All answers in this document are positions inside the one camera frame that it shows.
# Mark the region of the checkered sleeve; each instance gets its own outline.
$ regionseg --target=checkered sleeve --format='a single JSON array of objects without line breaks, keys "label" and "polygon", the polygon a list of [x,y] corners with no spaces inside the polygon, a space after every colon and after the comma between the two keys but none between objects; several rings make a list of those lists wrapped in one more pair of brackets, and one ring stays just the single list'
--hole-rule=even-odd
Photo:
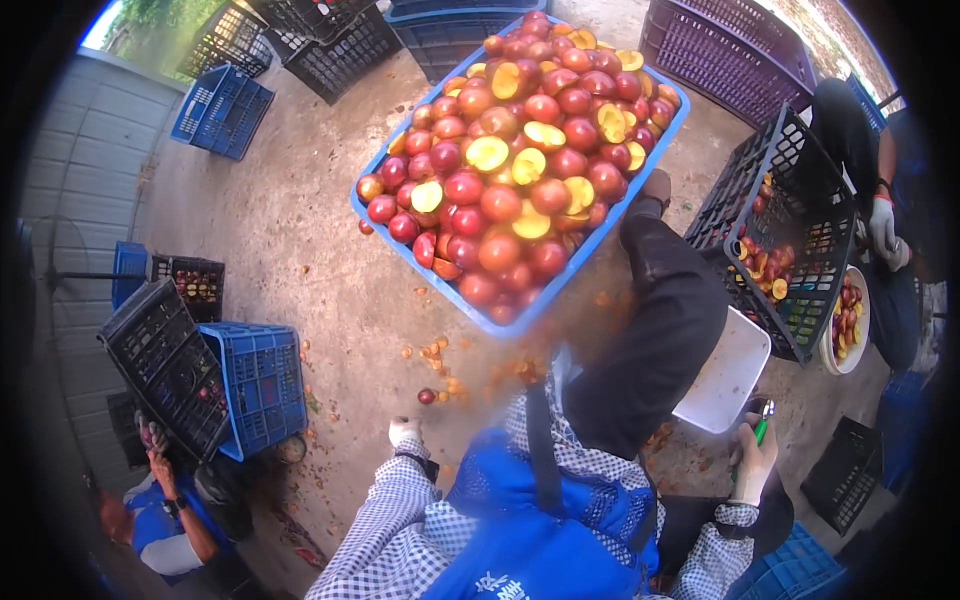
[{"label": "checkered sleeve", "polygon": [[[747,504],[721,504],[713,513],[718,523],[750,527],[756,522],[759,510]],[[720,600],[740,575],[743,575],[754,557],[753,538],[728,540],[720,535],[713,523],[705,524],[700,538],[677,574],[670,590],[676,600]]]},{"label": "checkered sleeve", "polygon": [[[430,458],[423,444],[411,440],[395,452]],[[421,533],[424,508],[438,500],[440,491],[417,461],[395,456],[384,463],[347,537],[305,599],[401,598],[429,585],[448,564]]]}]

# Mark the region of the checkered shirt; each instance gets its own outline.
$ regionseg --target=checkered shirt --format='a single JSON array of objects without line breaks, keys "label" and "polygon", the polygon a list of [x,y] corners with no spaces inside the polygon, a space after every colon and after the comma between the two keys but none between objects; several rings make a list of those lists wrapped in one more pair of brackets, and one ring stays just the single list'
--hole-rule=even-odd
[{"label": "checkered shirt", "polygon": [[[618,481],[627,491],[650,487],[639,464],[600,450],[584,448],[564,417],[562,385],[576,374],[568,354],[557,357],[546,377],[550,401],[551,434],[557,464],[575,476],[593,476]],[[529,452],[526,435],[526,396],[517,395],[499,423],[513,443]],[[424,461],[430,452],[420,443],[401,442],[395,452],[406,452]],[[716,509],[717,522],[749,527],[756,521],[757,508],[742,504]],[[666,511],[657,505],[657,537]],[[423,474],[417,461],[395,456],[376,471],[367,501],[357,512],[330,564],[304,600],[359,600],[366,598],[419,598],[464,549],[473,535],[475,519],[463,516],[446,501]],[[593,532],[621,562],[614,550],[622,544],[607,544],[600,532]],[[669,597],[677,600],[723,598],[730,585],[747,570],[754,553],[754,541],[727,540],[713,523],[706,523],[686,563],[677,575]],[[665,598],[649,595],[643,598]]]}]

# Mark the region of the green tool handle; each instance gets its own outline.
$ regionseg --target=green tool handle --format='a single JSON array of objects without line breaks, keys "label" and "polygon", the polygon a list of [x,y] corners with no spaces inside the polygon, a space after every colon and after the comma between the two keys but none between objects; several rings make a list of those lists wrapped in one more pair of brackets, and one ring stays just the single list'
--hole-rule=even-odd
[{"label": "green tool handle", "polygon": [[756,424],[756,429],[754,429],[754,434],[756,435],[756,445],[763,444],[763,436],[767,433],[767,420],[762,419],[759,423]]},{"label": "green tool handle", "polygon": [[[766,433],[767,433],[767,419],[761,419],[760,422],[756,424],[756,429],[754,429],[754,435],[756,436],[756,445],[763,444],[763,436],[765,436]],[[736,483],[736,472],[738,471],[738,469],[739,467],[734,468],[733,473],[731,473],[731,476],[730,476],[731,480],[733,480],[734,483]]]}]

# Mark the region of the concrete floor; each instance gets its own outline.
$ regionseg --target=concrete floor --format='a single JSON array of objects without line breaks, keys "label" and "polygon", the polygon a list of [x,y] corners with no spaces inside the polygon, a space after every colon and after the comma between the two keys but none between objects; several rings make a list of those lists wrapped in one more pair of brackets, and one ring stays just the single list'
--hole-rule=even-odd
[{"label": "concrete floor", "polygon": [[[575,14],[560,16],[579,22]],[[636,24],[605,23],[597,30],[610,42],[630,47],[627,33],[639,36]],[[505,358],[545,357],[546,339],[558,336],[588,363],[618,328],[615,311],[601,307],[598,294],[622,298],[629,271],[610,236],[555,302],[546,320],[552,336],[524,342],[487,337],[443,296],[432,290],[418,295],[423,279],[378,236],[357,231],[358,216],[348,202],[357,174],[429,89],[410,54],[401,51],[375,68],[333,108],[278,65],[258,80],[276,97],[242,162],[163,142],[144,190],[149,212],[141,238],[152,251],[227,263],[225,320],[292,325],[310,342],[304,383],[318,410],[309,412],[307,458],[285,475],[286,509],[332,555],[374,470],[390,456],[391,416],[424,419],[426,442],[444,466],[439,483],[448,489],[471,434],[506,395],[501,387],[484,399],[491,368]],[[665,221],[680,234],[730,151],[752,132],[712,102],[686,93],[692,110],[660,162],[673,178]],[[416,350],[441,335],[450,341],[444,364],[468,386],[472,400],[424,407],[417,392],[443,384]],[[414,350],[413,358],[401,357],[405,347]],[[798,518],[828,547],[841,541],[811,514],[799,484],[842,414],[873,422],[887,373],[870,348],[845,377],[771,359],[757,385],[779,402],[779,466]],[[674,492],[729,493],[721,436],[681,423],[651,458],[655,478]],[[273,534],[265,536],[276,543]],[[278,560],[298,562],[286,547]],[[310,583],[307,575],[275,579],[299,595]]]}]

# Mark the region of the blue vest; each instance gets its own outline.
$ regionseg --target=blue vest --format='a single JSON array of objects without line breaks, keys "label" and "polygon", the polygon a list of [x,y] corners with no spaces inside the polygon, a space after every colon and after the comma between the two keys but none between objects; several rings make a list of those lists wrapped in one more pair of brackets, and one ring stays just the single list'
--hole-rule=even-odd
[{"label": "blue vest", "polygon": [[[176,484],[180,496],[204,524],[206,530],[210,532],[210,535],[214,541],[217,542],[220,550],[229,550],[232,547],[231,542],[223,530],[220,529],[220,526],[217,525],[217,522],[213,520],[213,517],[206,511],[204,500],[200,498],[200,495],[197,493],[193,479],[189,475],[182,473],[178,475]],[[163,509],[163,500],[165,497],[160,484],[155,481],[146,491],[137,494],[127,502],[126,506],[128,510],[143,509],[133,520],[131,547],[133,548],[133,552],[136,552],[137,557],[143,553],[143,549],[146,548],[148,544],[185,533],[183,531],[183,525],[180,524],[180,519],[168,514]],[[160,576],[163,577],[168,585],[173,586],[183,581],[192,572],[193,571],[187,571],[181,575]]]},{"label": "blue vest", "polygon": [[424,600],[629,600],[649,592],[660,562],[653,490],[628,492],[558,469],[548,410],[543,390],[529,390],[529,455],[502,428],[470,444],[447,501],[477,517],[477,530]]}]

